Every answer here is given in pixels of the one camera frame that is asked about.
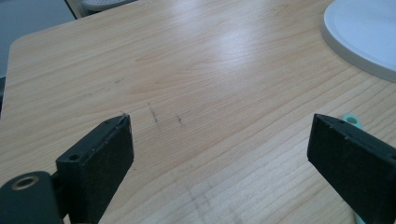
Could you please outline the white perforated round object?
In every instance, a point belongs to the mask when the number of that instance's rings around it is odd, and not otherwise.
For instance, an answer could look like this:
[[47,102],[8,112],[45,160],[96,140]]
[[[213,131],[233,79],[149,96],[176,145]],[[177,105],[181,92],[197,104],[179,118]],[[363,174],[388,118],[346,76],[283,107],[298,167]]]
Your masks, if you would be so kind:
[[82,0],[82,5],[91,11],[104,11],[136,0]]

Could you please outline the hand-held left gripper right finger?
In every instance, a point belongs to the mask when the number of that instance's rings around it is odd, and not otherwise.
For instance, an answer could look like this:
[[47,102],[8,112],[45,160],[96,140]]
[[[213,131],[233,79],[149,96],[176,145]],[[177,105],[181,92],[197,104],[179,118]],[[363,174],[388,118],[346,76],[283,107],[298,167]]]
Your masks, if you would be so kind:
[[396,148],[333,117],[313,117],[307,158],[365,224],[396,222]]

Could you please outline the white round plate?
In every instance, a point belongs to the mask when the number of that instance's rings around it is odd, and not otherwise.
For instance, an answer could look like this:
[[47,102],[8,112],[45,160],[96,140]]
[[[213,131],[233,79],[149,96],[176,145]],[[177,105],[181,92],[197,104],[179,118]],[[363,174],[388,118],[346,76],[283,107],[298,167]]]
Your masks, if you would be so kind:
[[320,31],[343,59],[396,84],[396,0],[333,0]]

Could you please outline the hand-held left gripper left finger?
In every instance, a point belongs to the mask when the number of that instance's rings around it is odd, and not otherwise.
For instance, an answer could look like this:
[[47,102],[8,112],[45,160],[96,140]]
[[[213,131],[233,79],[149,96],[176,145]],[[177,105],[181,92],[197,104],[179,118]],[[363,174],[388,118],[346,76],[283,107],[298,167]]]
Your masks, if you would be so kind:
[[73,223],[98,224],[134,162],[131,119],[107,119],[56,160]]

